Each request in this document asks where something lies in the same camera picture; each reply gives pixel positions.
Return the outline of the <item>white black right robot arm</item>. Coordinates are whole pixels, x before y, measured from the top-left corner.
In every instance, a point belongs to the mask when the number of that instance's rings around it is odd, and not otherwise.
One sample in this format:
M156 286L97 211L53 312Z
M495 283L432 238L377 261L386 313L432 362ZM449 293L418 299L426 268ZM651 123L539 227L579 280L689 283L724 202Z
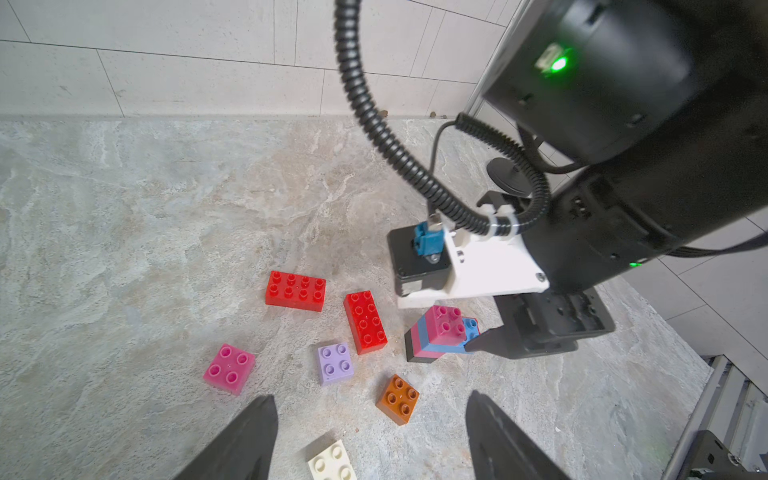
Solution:
M595 288L767 204L763 1L535 1L484 99L575 168L521 235L549 285L468 344L556 355L615 325Z

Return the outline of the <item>pink and black lego brick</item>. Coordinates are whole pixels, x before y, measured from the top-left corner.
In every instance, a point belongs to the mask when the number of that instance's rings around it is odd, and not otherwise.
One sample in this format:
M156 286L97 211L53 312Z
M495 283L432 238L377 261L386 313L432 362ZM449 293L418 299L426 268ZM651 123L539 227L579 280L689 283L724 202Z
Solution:
M441 358L443 352L430 352L422 347L420 330L413 325L404 336L406 360L411 363L431 364Z

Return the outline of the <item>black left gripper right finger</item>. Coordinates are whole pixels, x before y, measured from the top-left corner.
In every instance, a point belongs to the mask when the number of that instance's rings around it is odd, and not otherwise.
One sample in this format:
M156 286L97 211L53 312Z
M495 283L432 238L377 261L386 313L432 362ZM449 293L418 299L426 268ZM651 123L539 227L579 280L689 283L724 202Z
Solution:
M465 423L477 480L569 479L489 396L471 393Z

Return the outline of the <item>magenta lego brick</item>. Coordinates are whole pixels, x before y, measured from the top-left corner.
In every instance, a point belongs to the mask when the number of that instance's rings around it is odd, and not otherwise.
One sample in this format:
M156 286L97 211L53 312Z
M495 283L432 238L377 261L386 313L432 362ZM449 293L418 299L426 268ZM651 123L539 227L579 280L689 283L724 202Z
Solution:
M467 340L459 308L434 305L425 313L424 318L431 345L456 347Z

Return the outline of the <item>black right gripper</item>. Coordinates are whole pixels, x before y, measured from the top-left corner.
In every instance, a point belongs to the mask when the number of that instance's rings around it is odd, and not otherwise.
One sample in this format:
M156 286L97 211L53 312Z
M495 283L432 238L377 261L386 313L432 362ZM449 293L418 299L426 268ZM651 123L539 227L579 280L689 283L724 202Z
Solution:
M578 342L612 333L615 322L594 288L497 296L503 326L469 340L466 352L524 359L574 352Z

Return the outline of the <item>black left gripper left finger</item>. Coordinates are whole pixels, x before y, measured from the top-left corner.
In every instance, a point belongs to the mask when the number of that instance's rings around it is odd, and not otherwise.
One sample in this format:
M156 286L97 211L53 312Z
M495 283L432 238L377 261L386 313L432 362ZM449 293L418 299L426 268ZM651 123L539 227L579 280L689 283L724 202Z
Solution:
M267 479L278 426L274 396L257 397L175 479Z

